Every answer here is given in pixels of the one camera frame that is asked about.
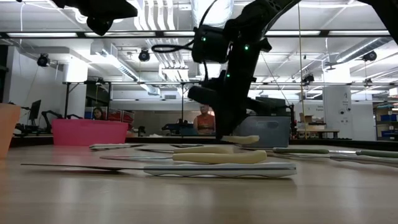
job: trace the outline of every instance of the woman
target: woman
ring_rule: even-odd
[[[94,108],[93,114],[94,114],[94,119],[95,119],[95,120],[104,120],[104,118],[103,118],[103,112],[102,112],[102,109],[101,109],[101,108],[99,108],[99,107]]]
[[[216,131],[215,117],[209,112],[208,105],[200,105],[201,115],[197,116],[193,121],[193,127],[196,129],[198,134],[210,135]]]

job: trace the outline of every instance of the table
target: table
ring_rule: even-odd
[[[304,129],[298,129],[297,132],[305,132]],[[318,133],[318,137],[320,139],[323,139],[323,133],[333,133],[333,139],[338,139],[338,133],[340,132],[340,130],[335,130],[335,129],[324,129],[324,130],[315,130],[315,129],[311,129],[311,130],[307,130],[308,133]]]
[[[221,179],[19,165],[148,164],[98,159],[132,153],[166,155],[133,149],[90,152],[85,147],[11,149],[7,161],[0,163],[0,223],[385,224],[398,220],[398,169],[391,167],[270,157],[269,161],[296,163],[298,174],[283,179]]]

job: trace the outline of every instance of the security camera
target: security camera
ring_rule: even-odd
[[[138,59],[141,62],[147,62],[150,59],[149,50],[148,49],[141,49],[141,53],[138,55]]]
[[[40,67],[48,67],[50,65],[49,55],[40,54],[39,59],[37,59],[37,65]]]

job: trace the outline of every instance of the pink plastic bin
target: pink plastic bin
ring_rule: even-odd
[[[126,141],[128,124],[89,119],[54,119],[52,131],[56,146],[89,146],[122,144]]]

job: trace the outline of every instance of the ceiling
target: ceiling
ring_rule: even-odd
[[[58,10],[53,7],[51,1],[31,0],[25,1],[27,4],[21,4],[15,1],[0,0],[0,31],[1,32],[79,32],[90,31],[86,24],[80,24],[75,19],[75,12],[71,9]],[[144,1],[146,6],[151,1]],[[158,1],[154,0],[154,21],[157,23]],[[251,1],[234,0],[231,18],[240,15],[242,8]],[[177,30],[192,30],[192,6],[187,0],[174,0],[174,26]],[[374,29],[385,30],[380,18],[370,6],[364,6],[357,1],[335,1],[335,0],[303,0],[299,7],[295,6],[286,12],[272,27],[272,30],[361,30]],[[134,25],[134,19],[124,19],[115,23],[111,31],[134,31],[137,27]],[[348,50],[355,44],[360,43],[365,38],[358,37],[329,37],[329,38],[274,38],[270,37],[272,50],[268,54],[262,54],[257,62],[254,76],[258,82],[292,82],[300,81],[300,69],[314,62],[314,59],[326,59],[328,55],[336,55]],[[24,39],[22,46],[29,47],[68,47],[78,52],[91,61],[90,76],[103,77],[106,80],[126,81],[123,74],[115,66],[99,61],[95,56],[90,55],[90,48],[93,39]],[[178,39],[179,44],[185,44],[188,39]],[[139,74],[139,77],[145,81],[161,82],[163,80],[159,75],[160,62],[157,57],[151,53],[148,62],[140,62],[138,59],[141,48],[148,47],[146,39],[106,39],[106,43],[113,44],[118,48],[118,59],[123,60],[126,65]],[[385,72],[398,67],[397,44],[392,41],[376,49],[378,58],[375,62],[368,62],[365,68],[363,61],[352,60],[346,64],[351,70],[352,81],[363,81],[366,77]],[[193,63],[190,52],[181,51],[185,65],[188,67],[188,77],[190,81],[198,81],[202,78],[198,65]],[[322,70],[322,66],[311,71],[304,70],[304,75],[312,73],[316,82],[323,81],[323,74],[327,71]],[[383,76],[378,82],[394,82],[398,80],[396,72]],[[122,90],[137,91],[143,90],[139,86],[118,87]],[[251,95],[258,94],[277,94],[277,86],[254,86]],[[292,91],[291,94],[297,94],[299,86],[285,86],[284,90]],[[388,87],[375,89],[373,93],[382,93],[388,90]],[[311,94],[319,94],[321,90],[311,91]]]

